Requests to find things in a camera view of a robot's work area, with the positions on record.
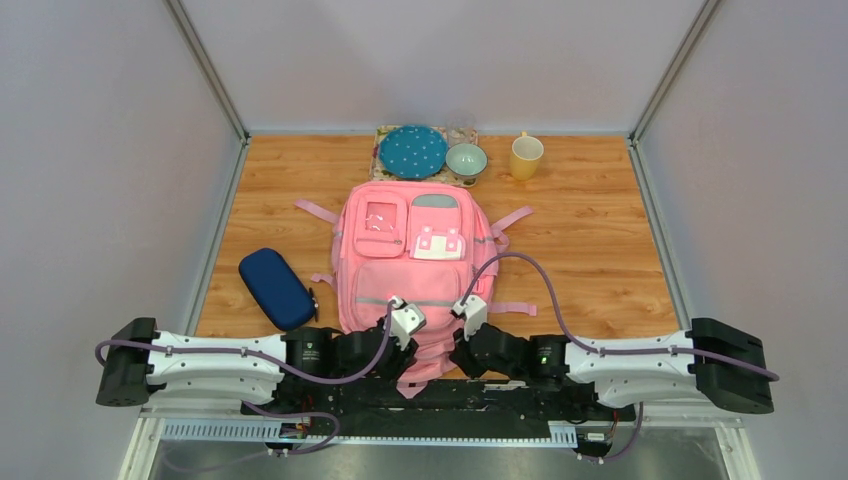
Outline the pink student backpack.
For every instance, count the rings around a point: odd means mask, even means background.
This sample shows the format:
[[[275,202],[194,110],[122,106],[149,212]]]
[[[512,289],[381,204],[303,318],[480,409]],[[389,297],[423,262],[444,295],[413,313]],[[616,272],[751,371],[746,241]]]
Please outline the pink student backpack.
[[[533,212],[524,206],[490,222],[468,190],[408,181],[357,186],[338,214],[304,199],[295,204],[333,226],[333,273],[313,279],[336,291],[343,332],[375,326],[393,296],[424,313],[415,362],[397,387],[407,399],[454,369],[452,335],[463,323],[451,307],[467,290],[491,301],[498,274],[491,259],[509,244],[504,231]]]

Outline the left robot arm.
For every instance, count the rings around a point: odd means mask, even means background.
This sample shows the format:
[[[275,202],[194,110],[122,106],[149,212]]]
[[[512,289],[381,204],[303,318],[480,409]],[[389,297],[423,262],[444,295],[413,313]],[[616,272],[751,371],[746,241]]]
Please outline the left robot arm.
[[[348,334],[300,327],[264,337],[213,338],[160,330],[155,319],[140,317],[96,346],[102,374],[95,401],[141,406],[160,394],[269,403],[291,415],[306,398],[298,381],[337,386],[367,376],[398,380],[415,362],[413,336],[425,324],[423,315],[405,308]]]

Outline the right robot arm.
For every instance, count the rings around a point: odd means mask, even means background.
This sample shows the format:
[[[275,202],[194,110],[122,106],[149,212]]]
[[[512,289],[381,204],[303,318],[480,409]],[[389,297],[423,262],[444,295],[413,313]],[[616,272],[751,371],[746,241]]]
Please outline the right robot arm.
[[[514,336],[488,323],[453,334],[449,358],[470,378],[496,372],[541,391],[570,391],[582,418],[640,402],[707,399],[734,413],[774,410],[761,340],[712,318],[688,330],[630,339]]]

